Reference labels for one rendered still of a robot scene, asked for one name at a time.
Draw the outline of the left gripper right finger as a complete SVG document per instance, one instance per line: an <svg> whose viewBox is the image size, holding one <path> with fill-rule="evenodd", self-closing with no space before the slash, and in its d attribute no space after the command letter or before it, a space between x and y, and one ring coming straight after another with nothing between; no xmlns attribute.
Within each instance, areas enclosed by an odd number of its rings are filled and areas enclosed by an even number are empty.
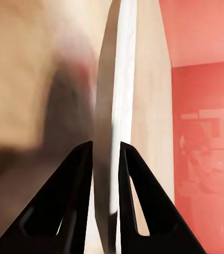
<svg viewBox="0 0 224 254"><path fill-rule="evenodd" d="M138 233L130 176L149 236ZM207 254L137 149L122 141L118 184L121 254Z"/></svg>

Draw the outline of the saucer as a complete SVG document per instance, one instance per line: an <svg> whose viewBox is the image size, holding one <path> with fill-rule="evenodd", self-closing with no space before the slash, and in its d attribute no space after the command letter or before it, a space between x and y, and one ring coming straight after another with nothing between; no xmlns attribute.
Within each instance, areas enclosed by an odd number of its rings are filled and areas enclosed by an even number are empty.
<svg viewBox="0 0 224 254"><path fill-rule="evenodd" d="M104 254L121 254L120 142L130 144L137 0L112 0L98 60L93 135L95 220Z"/></svg>

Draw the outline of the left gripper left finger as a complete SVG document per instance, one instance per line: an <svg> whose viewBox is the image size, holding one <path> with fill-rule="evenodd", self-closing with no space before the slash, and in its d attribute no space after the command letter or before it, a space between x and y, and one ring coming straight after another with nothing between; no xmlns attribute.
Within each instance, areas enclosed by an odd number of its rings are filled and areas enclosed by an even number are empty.
<svg viewBox="0 0 224 254"><path fill-rule="evenodd" d="M76 146L0 238L0 254L84 254L93 141Z"/></svg>

